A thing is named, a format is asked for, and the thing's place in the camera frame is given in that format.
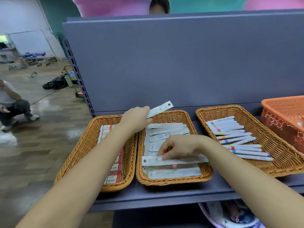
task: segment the person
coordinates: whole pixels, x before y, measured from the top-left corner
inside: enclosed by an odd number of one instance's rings
[[[21,98],[12,84],[0,80],[0,129],[6,131],[12,128],[18,122],[14,117],[19,114],[24,114],[31,121],[39,118],[31,113],[29,102]]]
[[[146,119],[149,110],[146,106],[126,111],[120,123],[34,205],[16,228],[78,227],[121,147],[132,134],[152,122],[152,118]],[[205,155],[267,228],[303,227],[301,195],[213,139],[173,135],[158,151],[163,160],[193,154]]]
[[[149,14],[169,14],[170,4],[168,0],[152,0],[150,3]]]

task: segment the wicker basket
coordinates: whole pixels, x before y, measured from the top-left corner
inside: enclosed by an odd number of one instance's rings
[[[101,125],[117,124],[120,122],[120,119],[121,115],[109,115],[93,118],[58,172],[54,184],[56,184],[56,182],[59,181],[75,164],[77,164],[78,161],[80,161],[96,146]],[[125,143],[121,181],[104,185],[101,188],[101,192],[119,191],[126,188],[131,183],[135,172],[137,141],[138,133],[131,136]]]
[[[152,123],[179,123],[179,122],[182,122],[187,125],[190,134],[197,134],[188,113],[183,110],[170,110],[157,114],[153,116]],[[203,182],[203,181],[208,181],[212,178],[213,169],[210,163],[200,163],[199,167],[202,175],[199,176],[149,179],[148,176],[143,173],[143,166],[141,165],[141,158],[145,152],[145,146],[143,144],[145,140],[145,136],[146,136],[145,130],[139,132],[136,177],[141,184],[164,186],[164,185],[179,184],[179,183]]]
[[[215,134],[206,124],[207,121],[220,119],[228,116],[234,116],[235,119],[248,132],[251,132],[257,140],[248,144],[260,144],[263,150],[270,153],[274,159],[272,162],[248,160],[245,161],[255,165],[264,172],[275,177],[282,177],[290,174],[298,174],[304,172],[304,155],[298,152],[293,146],[279,138],[275,133],[269,130],[253,115],[238,105],[224,105],[200,108],[196,110],[202,126],[205,128],[211,138],[218,141]]]
[[[261,122],[304,153],[304,96],[272,98],[262,101]]]

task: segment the hand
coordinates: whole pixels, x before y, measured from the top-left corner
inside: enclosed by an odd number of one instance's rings
[[[157,155],[163,155],[163,160],[198,155],[203,153],[205,145],[212,145],[213,142],[214,140],[203,135],[171,135],[162,144]]]
[[[148,106],[129,109],[123,114],[120,124],[128,126],[133,133],[137,133],[152,123],[152,118],[147,119],[149,111]]]
[[[0,113],[9,113],[9,110],[6,107],[0,105]]]

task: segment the forearm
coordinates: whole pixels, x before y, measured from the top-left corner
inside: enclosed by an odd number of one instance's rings
[[[130,136],[126,126],[115,126],[47,192],[17,227],[77,227],[96,199],[116,157]],[[36,226],[33,226],[33,218],[37,218]]]
[[[303,227],[301,195],[210,138],[200,149],[267,228]]]
[[[15,99],[16,101],[21,100],[21,97],[18,93],[12,91],[6,85],[2,88],[11,98]]]

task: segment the white wall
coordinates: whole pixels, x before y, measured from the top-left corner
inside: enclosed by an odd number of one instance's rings
[[[37,0],[0,0],[0,34],[42,30],[59,58],[65,57],[62,47],[53,35]]]

